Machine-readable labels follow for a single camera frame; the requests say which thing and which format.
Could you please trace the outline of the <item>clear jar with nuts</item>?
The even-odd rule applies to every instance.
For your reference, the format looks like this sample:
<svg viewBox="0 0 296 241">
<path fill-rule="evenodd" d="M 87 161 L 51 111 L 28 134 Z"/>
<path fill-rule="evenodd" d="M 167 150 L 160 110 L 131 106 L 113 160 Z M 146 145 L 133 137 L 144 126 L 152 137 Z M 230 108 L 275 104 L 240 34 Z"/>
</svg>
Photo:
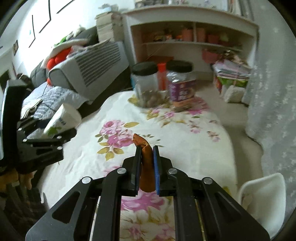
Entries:
<svg viewBox="0 0 296 241">
<path fill-rule="evenodd" d="M 142 108 L 153 108 L 159 105 L 158 66 L 148 61 L 132 66 L 132 80 L 138 105 Z"/>
</svg>

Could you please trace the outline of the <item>white bookshelf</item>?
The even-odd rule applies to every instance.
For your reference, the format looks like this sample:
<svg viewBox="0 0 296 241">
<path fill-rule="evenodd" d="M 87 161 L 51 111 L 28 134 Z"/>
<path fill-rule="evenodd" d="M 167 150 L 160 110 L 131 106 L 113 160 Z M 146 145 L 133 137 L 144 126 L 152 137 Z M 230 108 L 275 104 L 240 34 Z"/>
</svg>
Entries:
<svg viewBox="0 0 296 241">
<path fill-rule="evenodd" d="M 125 48 L 131 65 L 184 60 L 202 80 L 212 78 L 211 63 L 234 53 L 254 65 L 258 25 L 214 8 L 158 5 L 123 14 Z"/>
</svg>

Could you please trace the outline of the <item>white lace curtain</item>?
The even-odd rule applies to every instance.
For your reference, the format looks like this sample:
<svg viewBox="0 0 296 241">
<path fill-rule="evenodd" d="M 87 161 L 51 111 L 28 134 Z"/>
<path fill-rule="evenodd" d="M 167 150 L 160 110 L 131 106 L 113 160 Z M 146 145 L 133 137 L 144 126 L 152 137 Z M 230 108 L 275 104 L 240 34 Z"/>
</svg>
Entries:
<svg viewBox="0 0 296 241">
<path fill-rule="evenodd" d="M 295 209 L 295 36 L 269 1 L 250 3 L 259 42 L 243 97 L 246 133 L 263 149 L 263 174 L 279 172 L 285 179 L 288 219 Z"/>
</svg>

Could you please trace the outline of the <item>white paper cup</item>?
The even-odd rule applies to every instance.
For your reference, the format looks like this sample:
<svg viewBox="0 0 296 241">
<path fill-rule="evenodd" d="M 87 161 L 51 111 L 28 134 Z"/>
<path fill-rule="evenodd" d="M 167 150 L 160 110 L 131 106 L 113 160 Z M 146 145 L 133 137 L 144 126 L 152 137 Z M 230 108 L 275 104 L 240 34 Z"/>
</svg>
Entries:
<svg viewBox="0 0 296 241">
<path fill-rule="evenodd" d="M 73 106 L 63 103 L 50 119 L 41 138 L 53 138 L 57 134 L 76 128 L 81 121 L 79 112 Z"/>
</svg>

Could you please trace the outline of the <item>orange peel piece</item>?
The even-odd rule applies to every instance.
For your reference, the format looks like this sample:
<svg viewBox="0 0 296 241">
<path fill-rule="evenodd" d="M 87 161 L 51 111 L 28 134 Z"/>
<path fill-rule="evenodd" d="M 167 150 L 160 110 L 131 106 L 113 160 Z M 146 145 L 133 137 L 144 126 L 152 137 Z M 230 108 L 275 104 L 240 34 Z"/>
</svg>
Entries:
<svg viewBox="0 0 296 241">
<path fill-rule="evenodd" d="M 154 177 L 154 156 L 152 147 L 148 141 L 138 134 L 133 135 L 133 142 L 141 149 L 141 175 L 139 179 L 139 187 L 142 191 L 150 193 L 156 190 Z"/>
</svg>

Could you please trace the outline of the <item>red plush toy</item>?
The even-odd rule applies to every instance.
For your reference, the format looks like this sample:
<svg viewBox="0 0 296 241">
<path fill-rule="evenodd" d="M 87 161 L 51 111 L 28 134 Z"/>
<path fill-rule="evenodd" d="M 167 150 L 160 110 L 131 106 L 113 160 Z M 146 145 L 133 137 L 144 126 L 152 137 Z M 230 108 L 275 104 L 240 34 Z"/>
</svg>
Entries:
<svg viewBox="0 0 296 241">
<path fill-rule="evenodd" d="M 71 51 L 71 47 L 62 50 L 56 56 L 50 58 L 49 61 L 47 62 L 47 69 L 51 70 L 57 64 L 59 64 L 59 63 L 63 62 L 64 60 L 66 60 L 66 58 L 69 55 L 70 51 Z"/>
</svg>

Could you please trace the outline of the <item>red box on floor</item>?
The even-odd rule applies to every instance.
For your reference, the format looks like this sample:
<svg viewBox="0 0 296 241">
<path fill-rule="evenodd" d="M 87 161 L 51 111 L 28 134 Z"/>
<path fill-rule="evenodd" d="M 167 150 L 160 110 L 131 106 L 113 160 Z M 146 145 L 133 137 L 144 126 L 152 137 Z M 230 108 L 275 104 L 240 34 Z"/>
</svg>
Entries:
<svg viewBox="0 0 296 241">
<path fill-rule="evenodd" d="M 166 90 L 166 64 L 168 61 L 173 60 L 173 57 L 170 56 L 150 56 L 147 60 L 153 61 L 158 66 L 158 82 L 159 82 L 159 89 Z"/>
</svg>

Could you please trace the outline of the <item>stack of magazines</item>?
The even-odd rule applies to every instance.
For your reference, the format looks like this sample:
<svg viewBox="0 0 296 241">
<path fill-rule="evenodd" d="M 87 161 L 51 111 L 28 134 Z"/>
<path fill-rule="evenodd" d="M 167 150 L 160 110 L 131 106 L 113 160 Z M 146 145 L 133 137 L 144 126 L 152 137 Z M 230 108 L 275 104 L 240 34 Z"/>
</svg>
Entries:
<svg viewBox="0 0 296 241">
<path fill-rule="evenodd" d="M 215 80 L 221 85 L 245 88 L 250 79 L 252 68 L 236 54 L 223 56 L 213 65 Z"/>
</svg>

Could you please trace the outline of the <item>floral tablecloth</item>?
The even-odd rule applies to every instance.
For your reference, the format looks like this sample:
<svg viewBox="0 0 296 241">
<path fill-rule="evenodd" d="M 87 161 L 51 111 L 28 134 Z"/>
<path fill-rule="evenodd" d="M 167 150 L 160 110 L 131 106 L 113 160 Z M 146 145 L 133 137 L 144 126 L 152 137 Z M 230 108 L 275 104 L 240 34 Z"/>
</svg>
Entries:
<svg viewBox="0 0 296 241">
<path fill-rule="evenodd" d="M 134 134 L 188 176 L 209 176 L 231 196 L 237 194 L 234 150 L 225 128 L 206 102 L 176 113 L 168 104 L 143 109 L 131 91 L 109 97 L 99 111 L 85 118 L 76 136 L 64 145 L 64 159 L 48 166 L 38 189 L 46 207 L 52 207 L 78 181 L 106 176 L 135 154 Z"/>
</svg>

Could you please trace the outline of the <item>white fluffy cushion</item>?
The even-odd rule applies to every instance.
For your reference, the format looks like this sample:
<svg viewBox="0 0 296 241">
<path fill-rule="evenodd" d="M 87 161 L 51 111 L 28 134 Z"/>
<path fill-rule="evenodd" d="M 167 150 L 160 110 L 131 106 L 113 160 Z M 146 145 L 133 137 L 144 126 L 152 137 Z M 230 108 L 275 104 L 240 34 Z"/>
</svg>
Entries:
<svg viewBox="0 0 296 241">
<path fill-rule="evenodd" d="M 231 85 L 224 94 L 224 101 L 227 103 L 240 103 L 245 94 L 245 88 Z"/>
</svg>

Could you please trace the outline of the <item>purple label snack jar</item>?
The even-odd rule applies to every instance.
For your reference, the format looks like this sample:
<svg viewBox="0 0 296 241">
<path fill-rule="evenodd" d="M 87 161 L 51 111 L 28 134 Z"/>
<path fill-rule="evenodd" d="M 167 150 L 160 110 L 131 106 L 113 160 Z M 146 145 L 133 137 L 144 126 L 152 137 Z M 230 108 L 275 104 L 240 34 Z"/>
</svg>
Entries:
<svg viewBox="0 0 296 241">
<path fill-rule="evenodd" d="M 194 102 L 197 83 L 193 64 L 182 60 L 168 61 L 166 63 L 166 79 L 172 109 L 175 112 L 189 109 Z"/>
</svg>

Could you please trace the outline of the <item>stack of books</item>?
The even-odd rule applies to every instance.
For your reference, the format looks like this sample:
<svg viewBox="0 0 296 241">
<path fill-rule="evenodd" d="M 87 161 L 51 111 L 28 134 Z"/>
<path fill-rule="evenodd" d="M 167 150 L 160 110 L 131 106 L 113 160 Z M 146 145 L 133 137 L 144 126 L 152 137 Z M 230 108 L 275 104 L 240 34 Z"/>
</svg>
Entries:
<svg viewBox="0 0 296 241">
<path fill-rule="evenodd" d="M 123 41 L 122 14 L 110 11 L 96 16 L 96 29 L 99 42 L 110 40 L 113 42 Z"/>
</svg>

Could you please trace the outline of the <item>grey striped sofa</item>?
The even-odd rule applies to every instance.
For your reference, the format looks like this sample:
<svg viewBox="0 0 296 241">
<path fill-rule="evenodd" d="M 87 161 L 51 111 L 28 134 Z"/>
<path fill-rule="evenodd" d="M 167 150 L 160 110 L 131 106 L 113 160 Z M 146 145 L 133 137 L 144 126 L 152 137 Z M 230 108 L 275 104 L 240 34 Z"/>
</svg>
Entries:
<svg viewBox="0 0 296 241">
<path fill-rule="evenodd" d="M 51 83 L 83 97 L 78 111 L 83 118 L 97 111 L 117 92 L 131 86 L 130 67 L 122 41 L 99 42 L 95 27 L 63 42 L 84 49 L 46 71 Z"/>
</svg>

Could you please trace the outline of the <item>white trash bin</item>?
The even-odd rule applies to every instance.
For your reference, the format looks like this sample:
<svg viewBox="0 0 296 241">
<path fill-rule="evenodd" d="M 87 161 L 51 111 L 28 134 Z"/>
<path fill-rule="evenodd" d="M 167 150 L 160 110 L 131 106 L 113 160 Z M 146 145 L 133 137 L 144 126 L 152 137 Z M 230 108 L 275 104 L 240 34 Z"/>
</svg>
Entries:
<svg viewBox="0 0 296 241">
<path fill-rule="evenodd" d="M 280 231 L 286 208 L 285 179 L 274 173 L 245 182 L 237 194 L 238 203 L 274 238 Z"/>
</svg>

